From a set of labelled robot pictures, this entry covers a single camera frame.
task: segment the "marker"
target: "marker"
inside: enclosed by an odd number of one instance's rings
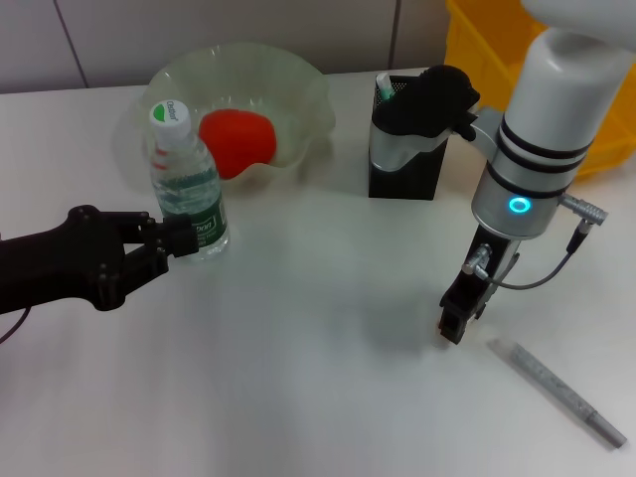
[[[620,448],[627,437],[607,422],[585,399],[544,366],[521,345],[508,340],[495,340],[491,349],[502,358],[510,360],[517,368],[539,383],[546,391],[562,402],[565,407],[594,431],[605,438],[615,448]]]
[[[391,77],[388,73],[380,73],[376,76],[376,84],[378,85],[378,89],[380,90],[380,97],[383,101],[390,99],[396,91],[394,90],[394,86],[391,84]]]

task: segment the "mesh pen holder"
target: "mesh pen holder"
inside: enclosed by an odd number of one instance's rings
[[[390,79],[394,90],[399,93],[408,84],[416,81],[417,77],[391,76]],[[376,84],[374,111],[383,102],[380,90]],[[408,138],[409,136],[403,136],[404,141],[407,141]],[[387,171],[378,167],[373,160],[370,144],[369,197],[432,201],[435,197],[447,142],[447,140],[444,140],[433,151],[415,154],[403,167],[396,171]]]

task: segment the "bottle cap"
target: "bottle cap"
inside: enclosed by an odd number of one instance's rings
[[[162,149],[183,143],[192,130],[188,106],[175,99],[167,99],[152,106],[150,124],[157,139],[157,146]]]

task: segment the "red sponge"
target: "red sponge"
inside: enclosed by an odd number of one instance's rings
[[[215,158],[222,179],[248,166],[269,164],[276,153],[276,133],[269,119],[237,109],[220,109],[201,121],[199,136]]]

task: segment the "table surface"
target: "table surface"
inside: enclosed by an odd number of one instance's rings
[[[629,443],[601,445],[486,343],[519,341],[636,438],[636,165],[572,187],[609,220],[553,282],[498,291],[446,347],[438,302],[476,228],[484,160],[452,138],[433,202],[368,199],[373,80],[330,76],[332,141],[226,193],[221,259],[172,260],[112,312],[32,310],[0,346],[2,475],[634,475]],[[130,123],[142,91],[0,96],[3,239],[81,204],[160,217]],[[552,270],[576,223],[559,211],[509,281]]]

